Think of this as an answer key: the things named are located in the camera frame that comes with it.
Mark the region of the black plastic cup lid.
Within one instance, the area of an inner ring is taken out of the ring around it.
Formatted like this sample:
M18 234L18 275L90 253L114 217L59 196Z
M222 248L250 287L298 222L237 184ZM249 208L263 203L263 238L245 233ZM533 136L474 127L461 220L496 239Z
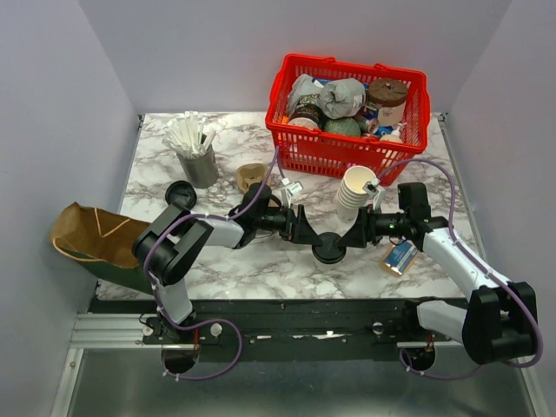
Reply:
M314 257L319 258L336 258L345 257L347 253L346 248L339 248L338 241L340 236L334 232L324 232L319 235L322 240L322 245L320 247L312 247L312 253Z

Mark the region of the white paper cup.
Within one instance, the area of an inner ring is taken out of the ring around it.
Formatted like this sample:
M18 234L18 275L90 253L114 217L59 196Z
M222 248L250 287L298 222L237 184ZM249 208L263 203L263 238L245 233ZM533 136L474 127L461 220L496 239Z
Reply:
M321 264L321 265L334 265L336 263L339 263L343 260L343 257L336 257L336 258L319 258L319 257L315 257L314 261L315 264Z

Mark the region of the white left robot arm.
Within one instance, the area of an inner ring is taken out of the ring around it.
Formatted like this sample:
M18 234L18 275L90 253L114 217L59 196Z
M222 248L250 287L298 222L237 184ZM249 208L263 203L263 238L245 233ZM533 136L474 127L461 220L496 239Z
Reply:
M185 276L204 247L243 248L260 230L274 231L293 244L323 245L304 208L283 206L262 182L251 184L241 203L226 216L192 212L196 194L185 181L172 183L165 200L168 207L136 239L132 254L151 280L157 305L166 318L162 331L174 343L185 342L192 335L189 317L194 307Z

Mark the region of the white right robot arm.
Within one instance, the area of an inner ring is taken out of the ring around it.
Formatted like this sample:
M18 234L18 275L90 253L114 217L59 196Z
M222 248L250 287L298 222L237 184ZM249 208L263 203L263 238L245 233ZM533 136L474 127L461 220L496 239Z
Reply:
M383 237L411 242L441 266L467 299L466 308L440 300L417 302L400 318L401 333L417 341L430 330L439 332L462 344L479 365L539 355L542 342L533 288L497 275L446 218L432 216L423 183L402 183L398 197L398 213L360 208L339 247L365 248Z

